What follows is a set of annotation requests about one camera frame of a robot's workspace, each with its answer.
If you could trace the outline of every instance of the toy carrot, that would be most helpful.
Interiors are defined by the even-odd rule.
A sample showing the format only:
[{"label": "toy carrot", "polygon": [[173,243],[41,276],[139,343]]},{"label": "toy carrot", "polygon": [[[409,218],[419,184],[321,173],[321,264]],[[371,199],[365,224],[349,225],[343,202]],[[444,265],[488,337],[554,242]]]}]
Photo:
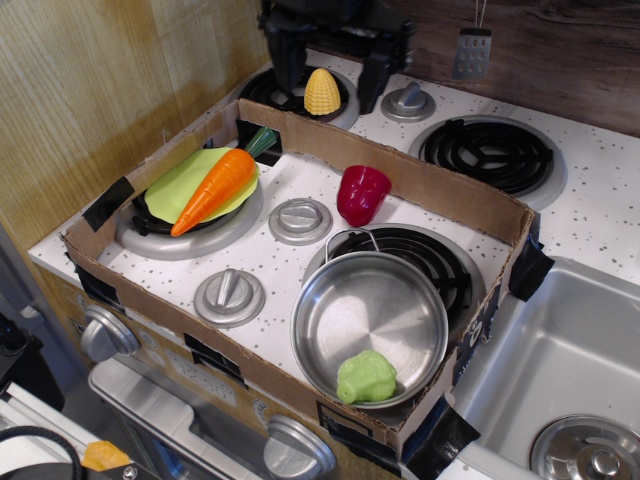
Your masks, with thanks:
[{"label": "toy carrot", "polygon": [[262,127],[245,150],[234,148],[225,153],[187,202],[171,228],[171,235],[177,237],[188,232],[233,197],[253,176],[257,168],[253,159],[275,142],[273,130]]}]

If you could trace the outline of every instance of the pot handle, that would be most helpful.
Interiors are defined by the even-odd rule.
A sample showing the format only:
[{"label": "pot handle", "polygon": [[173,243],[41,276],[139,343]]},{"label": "pot handle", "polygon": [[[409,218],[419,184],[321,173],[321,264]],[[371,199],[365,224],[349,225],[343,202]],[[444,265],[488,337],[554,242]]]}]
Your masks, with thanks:
[{"label": "pot handle", "polygon": [[376,242],[376,238],[373,236],[373,232],[371,232],[371,230],[367,230],[366,228],[345,228],[344,230],[340,230],[339,232],[336,232],[333,235],[331,235],[325,242],[324,244],[324,262],[325,263],[329,263],[329,244],[331,243],[331,240],[336,238],[338,235],[342,235],[343,233],[346,233],[346,232],[361,232],[361,233],[369,234],[369,236],[371,237],[371,243],[373,243],[373,247],[376,249],[376,252],[378,253],[380,252],[380,247],[378,247],[378,242]]}]

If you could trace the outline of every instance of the spatula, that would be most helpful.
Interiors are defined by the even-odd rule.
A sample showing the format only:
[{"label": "spatula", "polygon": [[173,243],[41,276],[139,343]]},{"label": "spatula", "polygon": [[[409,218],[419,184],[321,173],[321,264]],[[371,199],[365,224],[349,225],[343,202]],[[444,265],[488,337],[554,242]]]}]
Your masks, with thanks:
[{"label": "spatula", "polygon": [[484,78],[487,74],[491,49],[491,30],[482,28],[486,6],[487,0],[484,0],[480,21],[478,21],[478,0],[476,0],[475,27],[460,30],[458,49],[451,74],[454,80],[477,80]]}]

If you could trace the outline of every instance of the sink drain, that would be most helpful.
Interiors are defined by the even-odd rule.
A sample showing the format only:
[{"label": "sink drain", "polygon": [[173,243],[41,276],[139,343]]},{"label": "sink drain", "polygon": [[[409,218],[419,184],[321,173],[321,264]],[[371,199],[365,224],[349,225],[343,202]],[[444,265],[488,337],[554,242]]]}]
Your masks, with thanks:
[{"label": "sink drain", "polygon": [[540,431],[529,466],[549,480],[638,480],[640,437],[604,418],[564,417]]}]

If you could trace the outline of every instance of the oven door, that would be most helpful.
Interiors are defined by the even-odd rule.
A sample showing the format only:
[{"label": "oven door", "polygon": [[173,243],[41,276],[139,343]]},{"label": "oven door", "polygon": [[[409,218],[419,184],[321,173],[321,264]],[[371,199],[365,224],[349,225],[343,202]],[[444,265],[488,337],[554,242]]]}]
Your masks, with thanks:
[{"label": "oven door", "polygon": [[[136,370],[145,368],[131,357],[127,361],[139,363]],[[144,460],[158,476],[271,478],[262,459],[266,439],[167,377],[136,370],[110,359],[91,371],[89,385],[137,433],[148,456]]]}]

